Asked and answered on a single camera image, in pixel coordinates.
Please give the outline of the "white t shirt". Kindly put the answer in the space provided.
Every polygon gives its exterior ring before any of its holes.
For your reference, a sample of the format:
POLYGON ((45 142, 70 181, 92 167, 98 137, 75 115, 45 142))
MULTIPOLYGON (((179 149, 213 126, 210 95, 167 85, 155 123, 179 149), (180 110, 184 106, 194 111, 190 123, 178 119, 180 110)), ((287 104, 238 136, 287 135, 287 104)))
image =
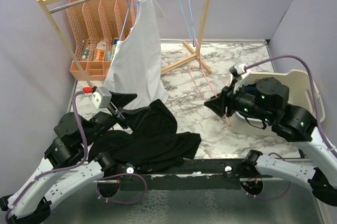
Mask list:
POLYGON ((166 102, 169 93, 161 81, 162 51, 157 17, 164 12, 156 0, 139 0, 137 17, 129 35, 117 42, 104 87, 114 93, 137 94, 125 106, 136 109, 160 99, 166 102))

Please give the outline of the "black t shirt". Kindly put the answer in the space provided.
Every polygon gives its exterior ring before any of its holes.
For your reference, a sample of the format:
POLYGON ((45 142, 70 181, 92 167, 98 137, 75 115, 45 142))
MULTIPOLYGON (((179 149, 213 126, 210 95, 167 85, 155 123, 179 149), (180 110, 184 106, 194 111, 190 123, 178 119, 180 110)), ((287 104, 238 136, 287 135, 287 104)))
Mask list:
POLYGON ((122 130, 105 132, 92 144, 88 161, 107 152, 117 163, 129 163, 140 172, 151 173, 193 159, 201 143, 200 134, 178 133, 175 117, 160 99, 151 102, 150 108, 131 134, 122 130))

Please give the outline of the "blue hanger of navy shirt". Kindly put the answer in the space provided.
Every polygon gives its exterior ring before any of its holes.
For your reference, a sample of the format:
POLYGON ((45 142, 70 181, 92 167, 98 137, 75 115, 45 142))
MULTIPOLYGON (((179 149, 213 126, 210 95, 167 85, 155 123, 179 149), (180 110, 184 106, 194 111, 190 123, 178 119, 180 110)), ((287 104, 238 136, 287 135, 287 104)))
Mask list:
POLYGON ((192 4, 191 0, 186 0, 186 3, 183 3, 182 0, 178 0, 180 10, 183 15, 183 19, 186 25, 187 33, 189 35, 190 41, 192 42, 192 46, 194 48, 197 47, 197 38, 196 38, 196 31, 194 28, 194 18, 193 18, 193 11, 192 11, 192 4))

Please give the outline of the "navy blue t shirt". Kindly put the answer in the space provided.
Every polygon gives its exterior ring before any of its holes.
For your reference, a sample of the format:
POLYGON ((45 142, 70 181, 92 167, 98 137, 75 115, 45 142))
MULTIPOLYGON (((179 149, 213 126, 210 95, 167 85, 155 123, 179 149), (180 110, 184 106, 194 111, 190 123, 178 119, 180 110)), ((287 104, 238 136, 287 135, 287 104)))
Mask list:
POLYGON ((244 85, 243 88, 248 94, 253 96, 256 95, 257 92, 256 84, 244 85))

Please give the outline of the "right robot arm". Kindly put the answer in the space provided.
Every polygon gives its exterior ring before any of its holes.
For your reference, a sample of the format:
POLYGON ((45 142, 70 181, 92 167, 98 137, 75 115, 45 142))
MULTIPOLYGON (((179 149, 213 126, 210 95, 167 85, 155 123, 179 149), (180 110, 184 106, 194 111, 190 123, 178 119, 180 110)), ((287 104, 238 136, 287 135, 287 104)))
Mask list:
POLYGON ((247 177, 267 175, 282 178, 309 190, 323 203, 336 206, 336 156, 329 141, 324 141, 315 117, 305 108, 289 104, 289 88, 269 77, 256 83, 254 94, 244 87, 225 86, 204 105, 219 117, 236 111, 262 122, 271 131, 302 150, 314 166, 292 164, 250 150, 241 169, 247 177))

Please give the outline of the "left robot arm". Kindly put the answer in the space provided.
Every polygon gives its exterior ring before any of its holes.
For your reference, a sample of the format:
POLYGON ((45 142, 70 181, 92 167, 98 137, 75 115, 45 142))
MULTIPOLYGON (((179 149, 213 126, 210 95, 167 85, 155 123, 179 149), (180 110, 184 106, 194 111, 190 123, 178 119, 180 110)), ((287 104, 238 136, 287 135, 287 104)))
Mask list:
POLYGON ((85 87, 72 98, 73 111, 61 117, 54 128, 56 138, 44 152, 36 170, 14 194, 1 197, 6 223, 42 223, 64 199, 90 182, 111 179, 126 173, 106 150, 93 152, 99 139, 116 124, 136 130, 150 113, 149 106, 127 110, 136 94, 120 94, 105 88, 85 87), (99 108, 91 119, 80 116, 79 95, 89 94, 99 108))

